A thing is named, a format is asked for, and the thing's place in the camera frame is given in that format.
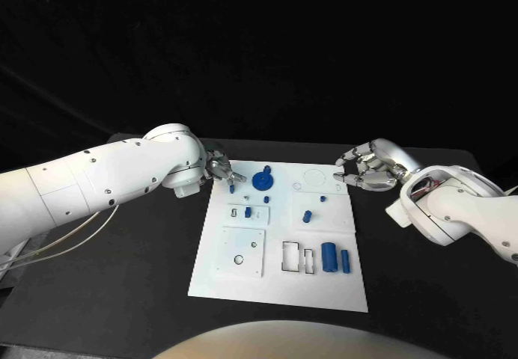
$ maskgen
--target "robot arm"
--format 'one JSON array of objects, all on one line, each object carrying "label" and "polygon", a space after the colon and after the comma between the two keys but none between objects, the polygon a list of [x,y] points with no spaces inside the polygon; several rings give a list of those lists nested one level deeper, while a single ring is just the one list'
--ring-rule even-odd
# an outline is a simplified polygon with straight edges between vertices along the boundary
[{"label": "robot arm", "polygon": [[205,150],[186,126],[93,147],[0,174],[0,255],[23,240],[142,196],[161,184],[177,197],[216,178],[243,182],[222,150]]},{"label": "robot arm", "polygon": [[399,199],[386,208],[399,226],[412,224],[438,245],[473,232],[499,256],[518,264],[516,196],[508,197],[483,176],[460,166],[422,168],[383,139],[355,147],[336,166],[350,160],[359,175],[336,173],[336,180],[369,191],[386,191],[401,181]]}]

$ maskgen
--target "table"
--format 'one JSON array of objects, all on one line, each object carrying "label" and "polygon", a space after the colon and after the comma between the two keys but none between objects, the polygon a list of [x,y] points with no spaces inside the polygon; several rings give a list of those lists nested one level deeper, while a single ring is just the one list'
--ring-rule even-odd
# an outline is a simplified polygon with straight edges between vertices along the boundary
[{"label": "table", "polygon": [[[111,140],[128,137],[117,134]],[[251,161],[327,164],[352,148],[218,141],[230,159]],[[463,150],[408,152],[424,165],[477,170]],[[518,355],[516,267],[474,235],[441,247],[415,228],[399,228],[383,211],[396,190],[373,193],[349,188],[368,314],[189,297],[210,187],[184,199],[160,187],[121,205],[85,246],[27,267],[0,310],[0,343],[137,359],[222,326],[287,319],[373,331],[454,358]],[[105,211],[75,235],[76,242],[108,215]],[[53,230],[47,241],[80,221]]]}]

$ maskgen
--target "black curtain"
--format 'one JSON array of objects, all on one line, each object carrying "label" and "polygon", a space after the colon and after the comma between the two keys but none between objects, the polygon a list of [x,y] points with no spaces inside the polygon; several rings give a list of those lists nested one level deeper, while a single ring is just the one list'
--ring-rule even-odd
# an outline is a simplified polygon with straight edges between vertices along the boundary
[{"label": "black curtain", "polygon": [[512,175],[505,23],[392,10],[3,1],[0,169],[179,122],[209,138],[458,148]]}]

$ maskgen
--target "blue part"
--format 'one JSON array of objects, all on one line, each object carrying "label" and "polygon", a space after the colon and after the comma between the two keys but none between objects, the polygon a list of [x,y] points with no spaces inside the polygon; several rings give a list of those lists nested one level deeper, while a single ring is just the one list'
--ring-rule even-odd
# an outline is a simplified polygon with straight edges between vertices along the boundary
[{"label": "blue part", "polygon": [[342,253],[342,269],[343,269],[343,273],[350,273],[349,252],[344,249],[342,249],[340,253]]},{"label": "blue part", "polygon": [[321,244],[321,270],[337,271],[336,246],[330,242]]},{"label": "blue part", "polygon": [[310,223],[310,211],[304,212],[304,217],[301,218],[301,220],[304,221],[304,223]]},{"label": "blue part", "polygon": [[254,177],[251,177],[251,185],[258,191],[265,191],[272,186],[272,177],[269,173],[269,166],[264,166],[262,172],[258,172]]}]

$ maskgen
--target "cable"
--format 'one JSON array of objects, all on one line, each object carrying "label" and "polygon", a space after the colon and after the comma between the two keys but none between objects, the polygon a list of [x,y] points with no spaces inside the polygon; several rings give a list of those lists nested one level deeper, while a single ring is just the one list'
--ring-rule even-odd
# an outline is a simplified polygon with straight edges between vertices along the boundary
[{"label": "cable", "polygon": [[23,258],[27,258],[30,256],[33,256],[34,254],[39,254],[41,251],[44,251],[46,249],[52,248],[59,242],[62,242],[73,233],[78,232],[78,230],[92,221],[92,219],[96,217],[96,215],[99,214],[99,212],[96,212],[92,217],[60,238],[56,239],[49,245],[46,245],[43,248],[37,249],[36,251],[24,254],[23,256],[16,257],[13,260],[7,260],[4,263],[0,263],[0,266],[4,266],[8,263],[17,262],[18,260],[21,260]]},{"label": "cable", "polygon": [[36,262],[40,262],[41,260],[49,260],[50,258],[54,258],[54,257],[60,256],[62,254],[67,253],[69,251],[75,250],[75,249],[76,249],[80,245],[83,245],[83,243],[86,243],[86,242],[89,241],[89,239],[92,239],[92,237],[99,233],[101,229],[102,229],[102,228],[105,227],[105,225],[108,224],[109,219],[112,218],[112,216],[114,216],[114,214],[115,214],[115,212],[117,212],[117,208],[118,208],[118,205],[115,206],[114,211],[111,212],[111,215],[109,215],[108,219],[105,220],[104,224],[99,226],[99,228],[96,229],[96,231],[93,232],[93,234],[92,234],[80,243],[78,243],[73,247],[67,248],[66,250],[63,250],[62,252],[53,254],[52,256],[47,256],[47,257],[40,258],[40,259],[37,259],[37,260],[31,260],[30,262],[26,262],[26,263],[21,263],[21,264],[16,265],[16,266],[11,266],[10,268],[0,269],[0,272],[1,272],[1,271],[8,271],[8,270],[11,270],[11,269],[14,269],[14,268],[18,268],[18,267],[21,267],[21,266],[26,266],[27,264],[33,264],[33,263],[36,263]]}]

